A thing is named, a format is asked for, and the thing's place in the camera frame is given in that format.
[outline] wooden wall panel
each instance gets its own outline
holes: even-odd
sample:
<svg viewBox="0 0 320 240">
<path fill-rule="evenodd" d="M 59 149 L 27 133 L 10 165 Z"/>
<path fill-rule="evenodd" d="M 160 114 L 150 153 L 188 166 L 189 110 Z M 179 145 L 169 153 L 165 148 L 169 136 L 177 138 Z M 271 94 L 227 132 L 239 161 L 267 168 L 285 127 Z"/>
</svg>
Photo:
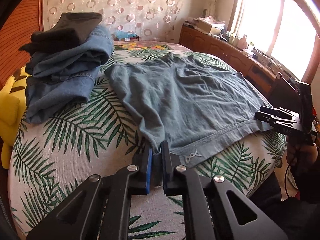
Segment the wooden wall panel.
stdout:
<svg viewBox="0 0 320 240">
<path fill-rule="evenodd" d="M 29 61 L 29 54 L 18 49 L 38 30 L 39 0 L 22 0 L 0 30 L 0 88 Z"/>
</svg>

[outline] metal screw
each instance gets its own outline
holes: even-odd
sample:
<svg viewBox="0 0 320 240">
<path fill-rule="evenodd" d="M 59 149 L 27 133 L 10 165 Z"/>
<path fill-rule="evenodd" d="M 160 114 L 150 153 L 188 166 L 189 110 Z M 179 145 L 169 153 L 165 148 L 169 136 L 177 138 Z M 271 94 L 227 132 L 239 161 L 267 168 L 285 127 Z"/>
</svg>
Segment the metal screw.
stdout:
<svg viewBox="0 0 320 240">
<path fill-rule="evenodd" d="M 136 171 L 138 169 L 138 167 L 136 165 L 129 165 L 127 167 L 128 171 Z"/>
<path fill-rule="evenodd" d="M 100 179 L 100 176 L 97 175 L 97 174 L 93 174 L 93 175 L 91 175 L 91 176 L 89 177 L 89 180 L 90 180 L 91 182 L 96 182 L 96 181 L 98 181 L 99 179 Z"/>
<path fill-rule="evenodd" d="M 214 176 L 214 180 L 219 183 L 224 182 L 224 177 L 221 175 L 217 175 L 217 176 Z"/>
<path fill-rule="evenodd" d="M 187 170 L 187 168 L 185 166 L 183 166 L 183 165 L 178 165 L 176 167 L 176 170 L 179 171 L 179 172 L 184 172 L 184 171 Z"/>
</svg>

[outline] bedspread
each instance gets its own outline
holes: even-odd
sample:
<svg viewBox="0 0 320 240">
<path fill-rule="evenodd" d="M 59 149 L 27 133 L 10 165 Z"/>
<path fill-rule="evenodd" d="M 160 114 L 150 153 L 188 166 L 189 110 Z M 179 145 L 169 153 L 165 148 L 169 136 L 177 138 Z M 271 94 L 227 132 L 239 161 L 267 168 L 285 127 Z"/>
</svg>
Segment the bedspread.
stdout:
<svg viewBox="0 0 320 240">
<path fill-rule="evenodd" d="M 235 72 L 217 57 L 177 47 L 172 50 L 163 43 L 115 43 L 115 52 L 100 67 L 87 103 L 70 104 L 39 125 L 22 119 L 10 162 L 9 198 L 16 225 L 25 234 L 88 176 L 114 174 L 143 149 L 144 139 L 103 74 L 109 66 L 151 60 L 172 52 L 178 57 L 193 53 L 205 65 Z M 250 196 L 276 165 L 282 165 L 284 145 L 281 134 L 272 130 L 257 132 L 195 169 L 208 177 L 221 174 Z M 148 196 L 132 197 L 128 239 L 184 237 L 181 197 L 167 197 L 160 187 Z"/>
</svg>

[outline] cable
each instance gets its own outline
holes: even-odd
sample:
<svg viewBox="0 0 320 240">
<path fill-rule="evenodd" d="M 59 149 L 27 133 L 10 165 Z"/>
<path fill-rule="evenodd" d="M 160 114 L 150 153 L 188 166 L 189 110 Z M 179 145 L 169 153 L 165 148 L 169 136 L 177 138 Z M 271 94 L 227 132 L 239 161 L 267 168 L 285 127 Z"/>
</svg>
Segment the cable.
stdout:
<svg viewBox="0 0 320 240">
<path fill-rule="evenodd" d="M 287 173 L 288 173 L 289 167 L 290 167 L 290 165 L 288 164 L 288 167 L 285 170 L 285 174 L 284 174 L 284 189 L 285 189 L 285 193 L 287 194 L 288 198 L 290 197 L 289 194 L 288 194 L 288 191 L 287 191 Z"/>
<path fill-rule="evenodd" d="M 287 169 L 285 170 L 285 174 L 284 174 L 284 189 L 285 189 L 285 193 L 287 194 L 287 197 L 289 198 L 289 194 L 288 194 L 288 190 L 287 190 L 287 174 L 288 174 L 288 170 L 289 170 L 289 167 L 291 166 L 292 162 L 294 161 L 295 158 L 297 158 L 297 155 L 299 153 L 299 150 L 300 150 L 301 146 L 299 147 L 299 149 L 296 150 L 292 160 L 290 161 L 290 163 L 288 164 L 288 167 Z"/>
</svg>

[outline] denim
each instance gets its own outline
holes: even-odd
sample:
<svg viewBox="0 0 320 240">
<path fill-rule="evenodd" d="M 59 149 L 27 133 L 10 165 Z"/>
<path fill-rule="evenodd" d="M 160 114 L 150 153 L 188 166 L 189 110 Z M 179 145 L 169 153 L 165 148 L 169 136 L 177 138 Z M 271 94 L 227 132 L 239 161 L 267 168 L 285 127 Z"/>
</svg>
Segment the denim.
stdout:
<svg viewBox="0 0 320 240">
<path fill-rule="evenodd" d="M 69 102 L 87 102 L 114 50 L 110 31 L 98 25 L 80 46 L 54 54 L 36 52 L 26 64 L 26 120 L 43 123 Z"/>
</svg>

